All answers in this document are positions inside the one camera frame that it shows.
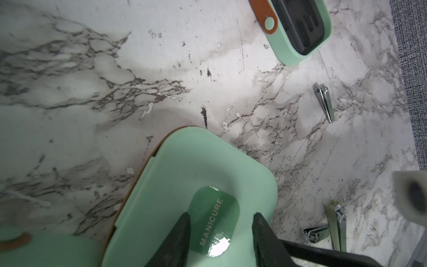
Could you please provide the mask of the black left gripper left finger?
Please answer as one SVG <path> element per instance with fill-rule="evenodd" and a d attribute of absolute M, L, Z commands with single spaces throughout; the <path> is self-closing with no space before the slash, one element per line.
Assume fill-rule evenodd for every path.
<path fill-rule="evenodd" d="M 191 235 L 191 220 L 183 213 L 146 267 L 185 267 Z"/>

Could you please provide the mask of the large clipper table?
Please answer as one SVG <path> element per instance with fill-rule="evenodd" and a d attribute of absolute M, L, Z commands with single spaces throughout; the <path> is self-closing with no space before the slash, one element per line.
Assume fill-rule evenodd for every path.
<path fill-rule="evenodd" d="M 324 205 L 324 208 L 330 229 L 333 249 L 347 252 L 345 209 L 341 203 L 334 199 Z"/>

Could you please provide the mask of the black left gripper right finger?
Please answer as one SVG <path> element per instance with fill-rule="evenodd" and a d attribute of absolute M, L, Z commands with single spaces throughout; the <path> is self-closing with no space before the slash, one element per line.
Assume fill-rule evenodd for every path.
<path fill-rule="evenodd" d="M 259 212 L 254 214 L 252 235 L 257 267 L 296 267 L 282 242 Z"/>

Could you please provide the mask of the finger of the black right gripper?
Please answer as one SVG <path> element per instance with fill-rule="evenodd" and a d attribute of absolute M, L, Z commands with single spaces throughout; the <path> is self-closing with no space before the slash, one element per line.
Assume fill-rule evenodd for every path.
<path fill-rule="evenodd" d="M 381 267 L 376 260 L 367 256 L 280 241 L 292 257 L 326 267 Z"/>

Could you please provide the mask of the green nail kit case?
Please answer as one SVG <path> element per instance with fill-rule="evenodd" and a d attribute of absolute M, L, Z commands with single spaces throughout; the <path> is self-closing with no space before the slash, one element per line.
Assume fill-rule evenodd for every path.
<path fill-rule="evenodd" d="M 277 200 L 275 177 L 264 165 L 209 130 L 175 130 L 126 200 L 102 265 L 145 266 L 188 213 L 189 267 L 253 267 L 253 217 L 271 221 Z"/>
<path fill-rule="evenodd" d="M 332 21 L 323 0 L 249 3 L 275 56 L 284 65 L 298 65 L 332 35 Z"/>
<path fill-rule="evenodd" d="M 99 267 L 101 246 L 88 238 L 1 228 L 2 267 Z"/>

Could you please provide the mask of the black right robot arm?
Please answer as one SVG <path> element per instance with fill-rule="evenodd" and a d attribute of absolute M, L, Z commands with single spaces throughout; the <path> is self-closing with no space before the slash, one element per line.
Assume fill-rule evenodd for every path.
<path fill-rule="evenodd" d="M 427 172 L 395 171 L 392 173 L 395 204 L 409 221 L 427 226 Z M 289 254 L 285 266 L 297 266 L 292 258 L 309 261 L 326 267 L 378 267 L 372 258 L 346 251 L 346 217 L 342 205 L 331 201 L 325 206 L 333 250 L 320 249 L 280 240 Z"/>

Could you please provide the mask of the green nail kit case front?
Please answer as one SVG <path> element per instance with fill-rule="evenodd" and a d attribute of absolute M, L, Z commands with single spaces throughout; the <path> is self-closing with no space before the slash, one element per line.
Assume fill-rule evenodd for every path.
<path fill-rule="evenodd" d="M 101 246 L 88 238 L 1 228 L 2 267 L 99 267 Z"/>

